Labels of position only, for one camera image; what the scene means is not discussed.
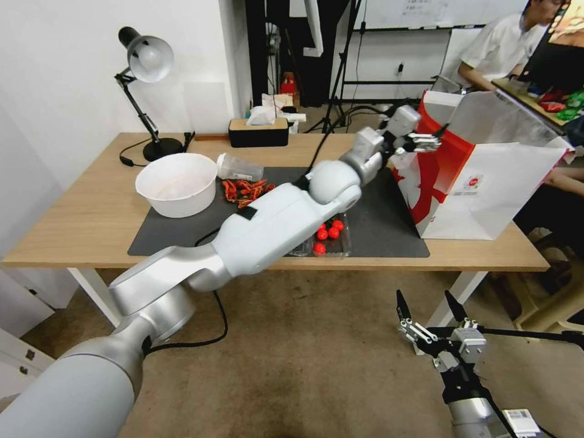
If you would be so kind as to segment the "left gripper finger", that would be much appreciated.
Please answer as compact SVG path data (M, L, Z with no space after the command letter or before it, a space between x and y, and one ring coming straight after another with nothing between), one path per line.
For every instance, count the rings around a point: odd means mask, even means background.
M450 123L445 123L437 131L430 134L413 131L408 134L408 137L416 144L440 144L449 125Z
M441 146L441 143L405 143L395 149L396 156L403 156L408 153L429 153L438 150Z

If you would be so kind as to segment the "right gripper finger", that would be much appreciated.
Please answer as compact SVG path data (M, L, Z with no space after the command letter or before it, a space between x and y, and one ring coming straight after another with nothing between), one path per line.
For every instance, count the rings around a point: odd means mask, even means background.
M479 327L478 322L468 317L463 305L458 302L451 292L445 291L444 294L453 315L453 319L456 321L456 327L463 329L477 329Z
M438 342L438 336L430 332L426 327L414 321L411 317L409 307L401 290L396 290L396 311L399 319L399 331L411 343L418 345L430 345Z

